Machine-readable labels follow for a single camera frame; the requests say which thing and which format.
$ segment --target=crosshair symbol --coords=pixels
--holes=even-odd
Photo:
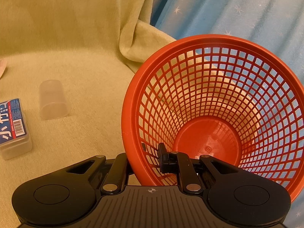
[[[149,191],[150,193],[154,193],[154,192],[157,191],[157,190],[154,189],[154,188],[150,188],[150,189],[148,189],[148,191]]]

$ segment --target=plastic box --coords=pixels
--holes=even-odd
[[[8,160],[29,152],[31,138],[22,113],[20,100],[0,102],[0,155]]]

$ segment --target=cup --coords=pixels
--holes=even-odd
[[[69,107],[59,80],[47,80],[39,86],[40,116],[56,119],[69,114]]]

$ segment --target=yellow fabric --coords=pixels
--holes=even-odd
[[[0,0],[0,101],[20,98],[33,143],[0,158],[0,227],[19,221],[11,206],[23,182],[97,154],[124,151],[121,108],[138,67],[174,39],[150,26],[153,0]],[[59,79],[69,116],[39,117],[38,88]]]

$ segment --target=product label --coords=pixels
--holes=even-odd
[[[20,100],[0,103],[0,144],[26,135]]]

